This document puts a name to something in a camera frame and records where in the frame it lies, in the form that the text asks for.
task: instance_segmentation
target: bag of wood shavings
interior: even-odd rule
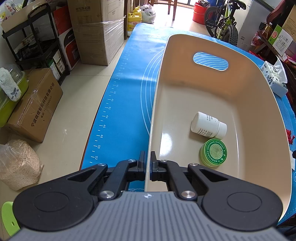
[[[17,191],[38,181],[43,169],[36,152],[24,140],[0,145],[0,180]]]

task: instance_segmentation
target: measurement ruler markings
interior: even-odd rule
[[[116,75],[117,77],[115,78],[116,80],[120,80],[120,75],[119,74],[123,74],[122,72],[119,72],[119,73],[117,73],[118,75]],[[114,84],[112,85],[112,86],[116,86],[116,87],[118,87],[118,85],[117,84],[115,84],[116,83],[116,81],[114,81]],[[100,145],[94,145],[94,147],[97,147],[98,149],[100,149]],[[95,158],[96,160],[98,159],[98,157],[97,156],[91,156],[91,158]]]

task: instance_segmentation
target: red bucket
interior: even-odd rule
[[[200,24],[205,24],[205,14],[204,13],[197,13],[193,12],[193,21]]]
[[[193,7],[193,21],[200,24],[205,24],[205,12],[207,8],[203,7],[196,2]]]
[[[207,10],[207,8],[199,5],[198,2],[196,2],[194,4],[194,7],[193,7],[194,12],[196,12],[196,13],[205,13],[206,10]]]

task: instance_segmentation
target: tiled floor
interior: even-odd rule
[[[170,15],[167,14],[167,5],[155,5],[155,10],[157,26],[207,33],[203,25],[192,21],[192,9],[178,6],[175,21],[172,21],[173,7]],[[64,94],[50,122],[44,142],[38,144],[28,141],[44,164],[38,183],[79,170],[98,106],[125,44],[126,41],[109,66],[85,65],[79,62],[63,82]],[[10,134],[8,138],[19,139],[20,137]],[[0,206],[6,201],[13,201],[18,193],[19,191],[13,191],[0,182]],[[2,224],[0,238],[8,237]]]

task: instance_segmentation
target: bicycle tire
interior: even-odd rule
[[[206,10],[206,12],[205,12],[205,23],[206,23],[206,21],[209,19],[209,18],[211,18],[212,16],[211,16],[211,14],[213,14],[213,13],[215,13],[216,15],[217,15],[217,13],[218,13],[218,7],[209,7],[207,10]],[[206,29],[207,29],[207,31],[208,31],[208,33],[209,33],[209,35],[211,36],[211,37],[214,37],[215,36],[215,32],[214,31],[216,31],[216,28],[211,28],[211,27],[209,27],[209,26],[207,26],[207,25],[205,25],[205,27],[206,27]]]
[[[230,43],[231,45],[237,46],[237,28],[233,25],[229,25],[222,37],[222,41],[226,43]]]

